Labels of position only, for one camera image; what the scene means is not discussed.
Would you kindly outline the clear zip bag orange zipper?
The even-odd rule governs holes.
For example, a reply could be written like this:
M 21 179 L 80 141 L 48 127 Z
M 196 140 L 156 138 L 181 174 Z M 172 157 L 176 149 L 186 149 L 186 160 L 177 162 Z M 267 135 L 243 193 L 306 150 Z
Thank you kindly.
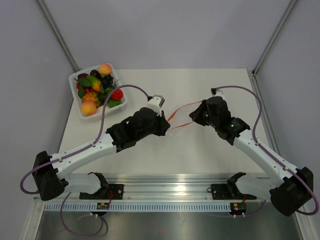
M 178 131 L 192 125 L 194 121 L 189 117 L 189 111 L 195 110 L 201 102 L 201 100 L 195 101 L 178 107 L 167 119 L 170 123 L 168 132 L 173 134 L 174 131 Z

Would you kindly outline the red bell pepper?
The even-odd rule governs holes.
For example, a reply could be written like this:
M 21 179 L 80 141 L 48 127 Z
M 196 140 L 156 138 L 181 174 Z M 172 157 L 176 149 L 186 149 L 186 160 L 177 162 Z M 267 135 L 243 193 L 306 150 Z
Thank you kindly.
M 115 101 L 120 101 L 124 97 L 123 91 L 121 89 L 117 89 L 112 95 L 111 98 Z

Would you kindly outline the orange spiky pineapple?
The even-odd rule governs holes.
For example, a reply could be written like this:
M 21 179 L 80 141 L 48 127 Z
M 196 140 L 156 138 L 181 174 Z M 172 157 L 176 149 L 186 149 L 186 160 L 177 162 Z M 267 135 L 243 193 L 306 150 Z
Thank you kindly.
M 99 94 L 97 92 L 86 93 L 82 97 L 82 103 L 85 103 L 85 102 L 93 102 L 97 108 L 101 106 L 101 102 L 99 100 Z

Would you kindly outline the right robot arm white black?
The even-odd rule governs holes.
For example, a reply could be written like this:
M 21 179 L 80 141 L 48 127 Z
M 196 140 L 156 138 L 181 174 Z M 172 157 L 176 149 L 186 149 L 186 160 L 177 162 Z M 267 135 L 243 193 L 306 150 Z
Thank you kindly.
M 246 122 L 231 116 L 222 97 L 203 100 L 189 117 L 201 126 L 213 127 L 221 139 L 245 153 L 270 178 L 253 180 L 243 174 L 227 185 L 230 197 L 248 194 L 269 200 L 282 215 L 289 217 L 314 196 L 312 171 L 307 167 L 299 169 L 260 143 Z

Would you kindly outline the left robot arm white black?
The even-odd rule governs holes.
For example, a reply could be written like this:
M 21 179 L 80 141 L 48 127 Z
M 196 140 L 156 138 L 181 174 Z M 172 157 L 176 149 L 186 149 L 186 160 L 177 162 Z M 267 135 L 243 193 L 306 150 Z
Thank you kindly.
M 157 114 L 152 109 L 143 107 L 132 116 L 109 127 L 97 140 L 64 153 L 38 153 L 32 177 L 41 200 L 53 200 L 65 191 L 103 199 L 108 194 L 108 183 L 102 174 L 85 175 L 73 172 L 104 156 L 134 147 L 147 136 L 165 136 L 169 128 L 170 124 L 164 113 Z

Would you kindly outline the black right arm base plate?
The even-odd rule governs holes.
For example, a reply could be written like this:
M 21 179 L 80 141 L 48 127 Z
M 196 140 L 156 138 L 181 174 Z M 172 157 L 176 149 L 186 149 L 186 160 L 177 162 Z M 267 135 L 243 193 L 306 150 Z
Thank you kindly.
M 207 188 L 213 200 L 256 200 L 257 197 L 250 194 L 243 194 L 236 186 L 229 187 L 227 183 L 214 183 Z

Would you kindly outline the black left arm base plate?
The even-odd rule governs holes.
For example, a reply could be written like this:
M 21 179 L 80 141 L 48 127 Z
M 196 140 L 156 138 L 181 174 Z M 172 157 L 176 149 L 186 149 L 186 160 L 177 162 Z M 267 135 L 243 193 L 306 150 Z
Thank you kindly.
M 81 192 L 79 194 L 80 200 L 122 200 L 124 195 L 123 184 L 109 184 L 108 188 L 101 187 L 93 194 Z

